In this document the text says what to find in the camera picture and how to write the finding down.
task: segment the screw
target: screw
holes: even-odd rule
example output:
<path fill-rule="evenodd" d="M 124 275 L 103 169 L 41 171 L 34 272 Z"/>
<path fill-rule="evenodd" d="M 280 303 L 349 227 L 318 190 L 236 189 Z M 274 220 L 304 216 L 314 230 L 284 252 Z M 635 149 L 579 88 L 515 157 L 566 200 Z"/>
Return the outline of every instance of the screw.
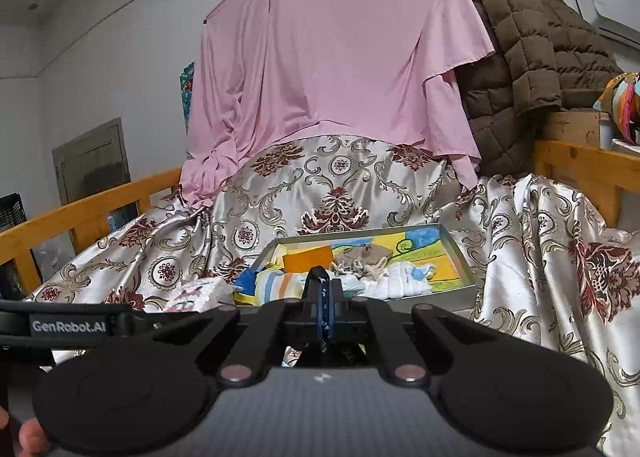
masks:
<path fill-rule="evenodd" d="M 400 365 L 394 371 L 394 374 L 398 379 L 411 383 L 423 379 L 427 375 L 427 371 L 418 365 Z"/>
<path fill-rule="evenodd" d="M 251 377 L 251 369 L 244 365 L 228 365 L 220 371 L 220 376 L 227 381 L 238 383 Z"/>

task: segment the wooden rail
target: wooden rail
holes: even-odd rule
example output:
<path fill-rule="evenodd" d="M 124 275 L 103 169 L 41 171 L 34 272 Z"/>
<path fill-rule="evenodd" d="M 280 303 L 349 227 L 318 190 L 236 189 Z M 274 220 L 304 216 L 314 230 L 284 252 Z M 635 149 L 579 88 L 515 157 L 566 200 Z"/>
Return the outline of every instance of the wooden rail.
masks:
<path fill-rule="evenodd" d="M 31 293 L 42 283 L 31 257 L 31 248 L 70 231 L 74 249 L 80 253 L 110 233 L 109 212 L 136 203 L 138 213 L 142 214 L 151 208 L 151 195 L 167 188 L 174 190 L 179 181 L 180 169 L 175 168 L 80 199 L 3 231 L 0 233 L 0 263 L 13 260 L 22 290 Z"/>
<path fill-rule="evenodd" d="M 640 193 L 640 157 L 554 141 L 536 142 L 533 157 L 540 176 L 550 177 L 552 166 L 572 172 L 610 228 L 618 224 L 622 190 Z"/>
<path fill-rule="evenodd" d="M 640 158 L 634 156 L 563 142 L 538 141 L 534 162 L 540 176 L 549 177 L 553 166 L 575 174 L 578 188 L 593 202 L 609 227 L 618 221 L 621 190 L 640 193 Z M 151 208 L 151 195 L 174 189 L 179 180 L 180 169 L 176 168 L 92 195 L 3 231 L 0 263 L 13 260 L 23 291 L 31 293 L 41 284 L 31 248 L 70 231 L 74 249 L 80 253 L 109 234 L 109 212 L 134 202 L 142 214 Z"/>

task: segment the black basket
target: black basket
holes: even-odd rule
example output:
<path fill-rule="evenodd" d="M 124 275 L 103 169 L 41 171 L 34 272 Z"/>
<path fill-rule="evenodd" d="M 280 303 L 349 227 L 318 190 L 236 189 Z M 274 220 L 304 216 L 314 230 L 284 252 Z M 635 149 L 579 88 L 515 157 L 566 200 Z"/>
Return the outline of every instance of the black basket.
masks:
<path fill-rule="evenodd" d="M 27 216 L 24 214 L 20 194 L 12 193 L 0 199 L 0 231 L 8 230 L 26 221 Z M 42 279 L 35 257 L 33 257 L 33 262 Z M 13 260 L 0 265 L 0 299 L 20 300 L 24 296 L 20 287 L 20 277 Z"/>

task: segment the white appliance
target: white appliance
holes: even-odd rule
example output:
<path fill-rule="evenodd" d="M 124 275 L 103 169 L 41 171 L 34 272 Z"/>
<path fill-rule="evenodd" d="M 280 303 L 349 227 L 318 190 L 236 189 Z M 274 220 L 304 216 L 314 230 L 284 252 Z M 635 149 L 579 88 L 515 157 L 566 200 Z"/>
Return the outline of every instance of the white appliance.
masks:
<path fill-rule="evenodd" d="M 582 18 L 602 36 L 640 49 L 640 0 L 576 0 Z"/>

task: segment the bed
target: bed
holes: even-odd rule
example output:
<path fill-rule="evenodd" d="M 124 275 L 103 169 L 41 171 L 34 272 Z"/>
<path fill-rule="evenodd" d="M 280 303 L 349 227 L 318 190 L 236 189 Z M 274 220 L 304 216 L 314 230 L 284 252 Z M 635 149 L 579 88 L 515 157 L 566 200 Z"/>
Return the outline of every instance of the bed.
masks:
<path fill-rule="evenodd" d="M 210 207 L 183 201 L 175 169 L 50 211 L 0 233 L 0 263 L 14 261 L 29 299 L 152 312 L 183 294 L 193 301 L 206 278 L 232 283 L 274 235 L 441 222 L 479 285 L 470 318 L 594 365 L 615 400 L 599 448 L 631 455 L 640 232 L 614 227 L 622 190 L 640 193 L 640 158 L 538 141 L 534 165 L 537 175 L 483 177 L 467 190 L 449 164 L 410 145 L 319 136 L 258 154 Z M 553 167 L 579 188 L 548 179 Z M 110 232 L 108 213 L 130 203 L 140 216 Z M 67 230 L 76 258 L 43 284 L 30 249 Z"/>

